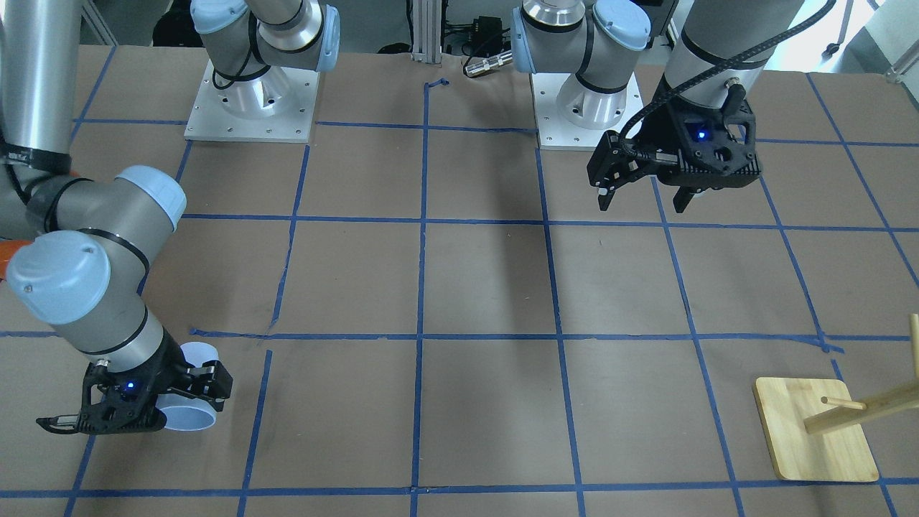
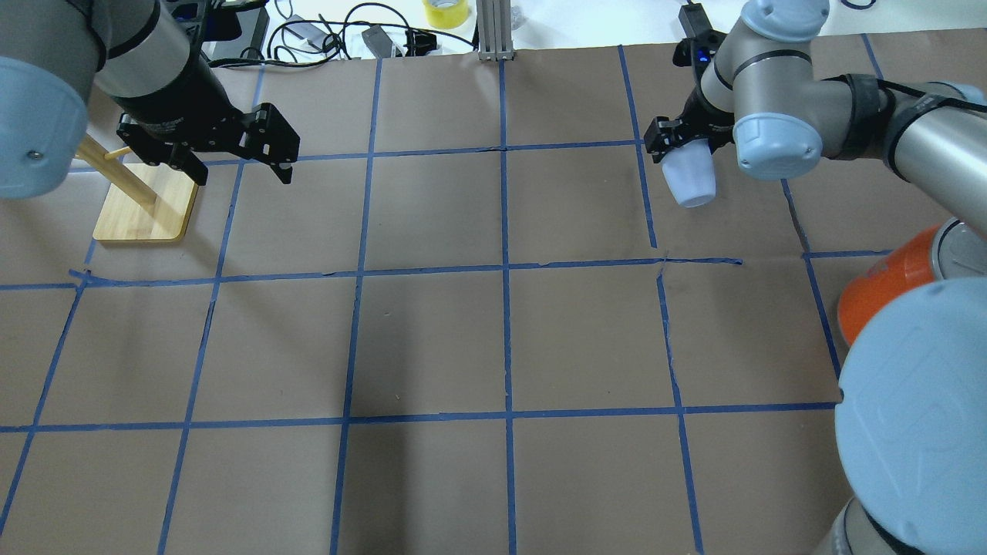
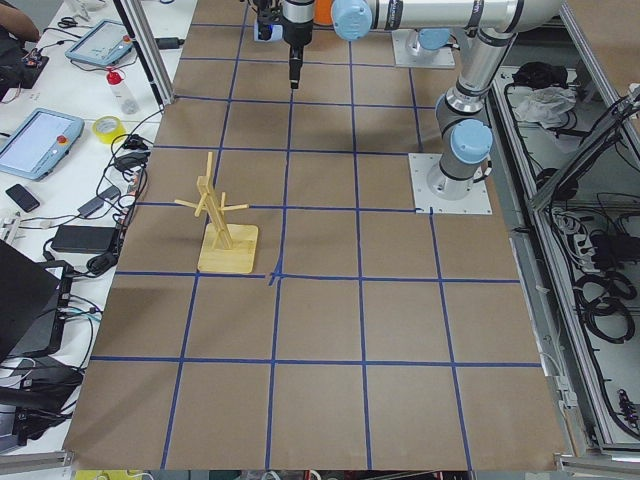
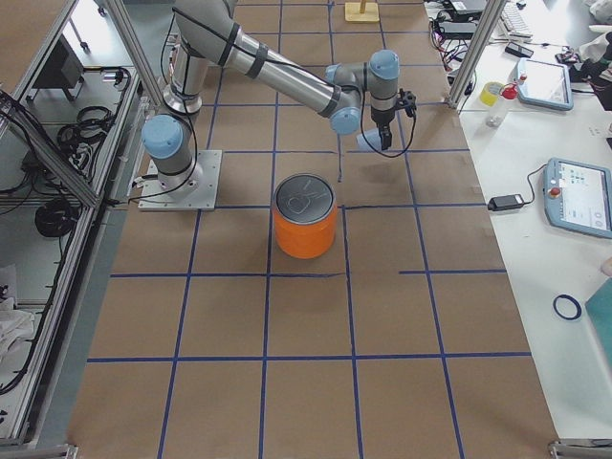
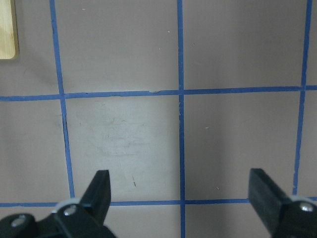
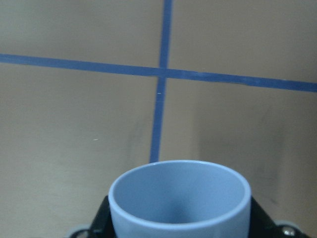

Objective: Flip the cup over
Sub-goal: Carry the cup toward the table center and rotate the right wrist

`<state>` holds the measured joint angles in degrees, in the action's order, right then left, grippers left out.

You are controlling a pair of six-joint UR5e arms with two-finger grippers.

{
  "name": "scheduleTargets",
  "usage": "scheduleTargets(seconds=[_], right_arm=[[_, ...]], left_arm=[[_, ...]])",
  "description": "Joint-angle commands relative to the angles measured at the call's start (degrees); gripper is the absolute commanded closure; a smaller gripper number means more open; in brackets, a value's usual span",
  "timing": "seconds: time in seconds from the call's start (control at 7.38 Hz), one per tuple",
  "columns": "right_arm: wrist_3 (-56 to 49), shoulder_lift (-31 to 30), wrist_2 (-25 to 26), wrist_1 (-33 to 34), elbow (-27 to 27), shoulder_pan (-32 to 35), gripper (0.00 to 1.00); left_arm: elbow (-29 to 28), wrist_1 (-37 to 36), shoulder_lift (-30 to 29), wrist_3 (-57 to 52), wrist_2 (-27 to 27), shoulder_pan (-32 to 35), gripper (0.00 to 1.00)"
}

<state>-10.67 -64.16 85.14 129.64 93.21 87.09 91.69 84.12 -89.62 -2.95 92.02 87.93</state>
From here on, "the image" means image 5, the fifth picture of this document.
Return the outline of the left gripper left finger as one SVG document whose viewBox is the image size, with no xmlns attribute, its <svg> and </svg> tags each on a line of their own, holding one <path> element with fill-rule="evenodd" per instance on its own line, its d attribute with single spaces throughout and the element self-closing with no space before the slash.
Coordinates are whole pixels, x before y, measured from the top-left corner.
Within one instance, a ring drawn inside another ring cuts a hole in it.
<svg viewBox="0 0 317 238">
<path fill-rule="evenodd" d="M 79 201 L 61 202 L 46 218 L 36 221 L 29 213 L 0 220 L 2 238 L 114 238 L 104 225 L 111 202 L 108 170 L 94 175 Z"/>
</svg>

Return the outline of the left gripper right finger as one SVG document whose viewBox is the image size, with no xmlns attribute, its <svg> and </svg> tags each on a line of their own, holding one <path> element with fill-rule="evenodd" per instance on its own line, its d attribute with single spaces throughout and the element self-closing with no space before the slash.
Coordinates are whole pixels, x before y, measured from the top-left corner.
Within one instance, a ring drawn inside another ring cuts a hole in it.
<svg viewBox="0 0 317 238">
<path fill-rule="evenodd" d="M 317 204 L 287 195 L 263 169 L 250 169 L 248 199 L 272 238 L 317 236 Z"/>
</svg>

